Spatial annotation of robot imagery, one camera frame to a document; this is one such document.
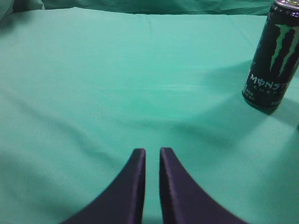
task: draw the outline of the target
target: green tablecloth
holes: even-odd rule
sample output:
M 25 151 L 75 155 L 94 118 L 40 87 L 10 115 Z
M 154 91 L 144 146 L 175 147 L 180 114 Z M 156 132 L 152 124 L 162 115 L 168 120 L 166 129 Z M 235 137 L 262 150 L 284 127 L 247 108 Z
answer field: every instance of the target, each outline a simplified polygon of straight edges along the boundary
M 160 147 L 249 223 L 299 223 L 299 79 L 266 115 L 241 95 L 264 16 L 12 14 L 0 25 L 0 223 L 55 224 L 147 150 L 144 224 L 161 224 Z

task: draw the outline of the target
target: energy drink can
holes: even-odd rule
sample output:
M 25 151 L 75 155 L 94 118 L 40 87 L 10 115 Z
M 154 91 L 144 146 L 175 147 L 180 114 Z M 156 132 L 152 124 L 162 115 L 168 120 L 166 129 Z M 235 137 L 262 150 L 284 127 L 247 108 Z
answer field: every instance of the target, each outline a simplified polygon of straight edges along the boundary
M 270 8 L 242 94 L 257 107 L 278 107 L 299 64 L 299 0 Z

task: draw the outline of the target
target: green claw logo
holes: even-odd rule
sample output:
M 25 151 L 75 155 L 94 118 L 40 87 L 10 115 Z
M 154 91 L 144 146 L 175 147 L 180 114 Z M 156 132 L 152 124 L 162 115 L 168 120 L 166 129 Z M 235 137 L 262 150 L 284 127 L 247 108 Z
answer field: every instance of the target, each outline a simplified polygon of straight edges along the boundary
M 283 40 L 285 39 L 286 35 L 291 31 L 291 30 L 294 30 L 295 31 L 295 34 L 294 34 L 294 37 L 292 39 L 292 43 L 291 43 L 291 46 L 289 48 L 289 52 L 288 54 L 284 57 L 284 60 L 283 60 L 283 63 L 282 63 L 282 66 L 281 66 L 281 69 L 279 71 L 279 75 L 278 77 L 281 76 L 281 74 L 284 72 L 285 70 L 285 65 L 286 63 L 288 62 L 290 56 L 295 52 L 295 48 L 299 42 L 299 27 L 289 27 L 287 25 L 275 25 L 279 28 L 280 30 L 280 34 L 279 34 L 279 37 L 277 38 L 276 40 L 276 49 L 275 49 L 275 52 L 274 52 L 274 55 L 272 56 L 271 58 L 271 67 L 270 67 L 270 72 L 272 70 L 272 67 L 273 67 L 273 64 L 275 62 L 275 59 L 278 57 L 279 55 L 279 52 L 280 50 L 282 49 L 282 42 Z

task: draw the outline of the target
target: can label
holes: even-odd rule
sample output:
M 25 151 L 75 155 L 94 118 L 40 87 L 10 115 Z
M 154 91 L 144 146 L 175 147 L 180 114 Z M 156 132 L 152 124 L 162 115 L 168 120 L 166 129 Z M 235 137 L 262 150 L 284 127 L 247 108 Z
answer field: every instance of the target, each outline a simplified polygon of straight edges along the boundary
M 299 63 L 299 12 L 273 4 L 254 55 L 243 96 L 260 107 L 280 104 Z

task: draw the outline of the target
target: teal fabric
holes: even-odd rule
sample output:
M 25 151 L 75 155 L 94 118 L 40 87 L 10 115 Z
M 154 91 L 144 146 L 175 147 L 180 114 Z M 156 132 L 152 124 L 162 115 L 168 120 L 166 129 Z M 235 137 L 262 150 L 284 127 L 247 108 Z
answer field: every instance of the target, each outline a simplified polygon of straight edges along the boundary
M 14 12 L 45 9 L 42 0 L 14 0 Z
M 142 14 L 266 15 L 273 0 L 43 0 L 46 9 L 81 7 Z
M 0 223 L 56 224 L 147 150 L 144 224 L 161 224 L 160 147 L 253 224 L 298 223 L 299 79 L 271 115 L 241 91 L 266 17 L 36 10 L 0 25 Z
M 0 0 L 0 21 L 4 16 L 12 13 L 13 0 Z

